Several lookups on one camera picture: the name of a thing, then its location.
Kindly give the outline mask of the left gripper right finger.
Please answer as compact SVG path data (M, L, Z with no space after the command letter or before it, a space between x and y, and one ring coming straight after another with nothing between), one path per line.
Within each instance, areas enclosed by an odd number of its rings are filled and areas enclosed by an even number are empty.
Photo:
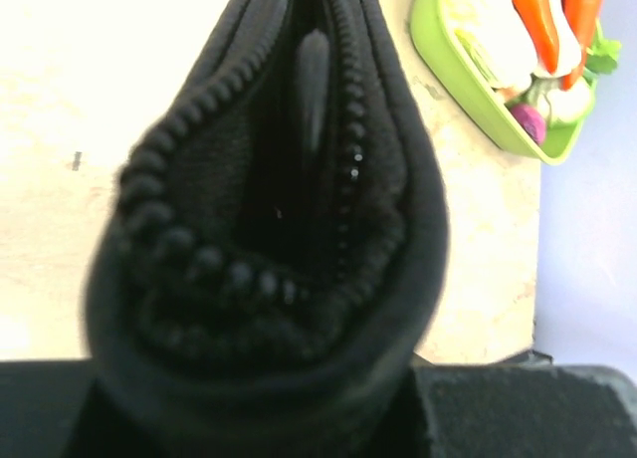
M414 378L431 457L636 454L636 386L614 368L417 358Z

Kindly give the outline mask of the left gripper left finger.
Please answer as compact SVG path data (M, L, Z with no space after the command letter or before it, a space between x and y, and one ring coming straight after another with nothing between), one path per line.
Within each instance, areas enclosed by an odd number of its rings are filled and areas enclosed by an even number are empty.
M86 359L1 363L3 457L98 457L83 412L94 381Z

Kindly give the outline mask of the black tool case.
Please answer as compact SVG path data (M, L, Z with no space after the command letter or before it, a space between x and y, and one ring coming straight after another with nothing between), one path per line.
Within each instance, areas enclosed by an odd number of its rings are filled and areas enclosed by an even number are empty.
M378 0L230 0L130 152L68 457L416 456L443 180Z

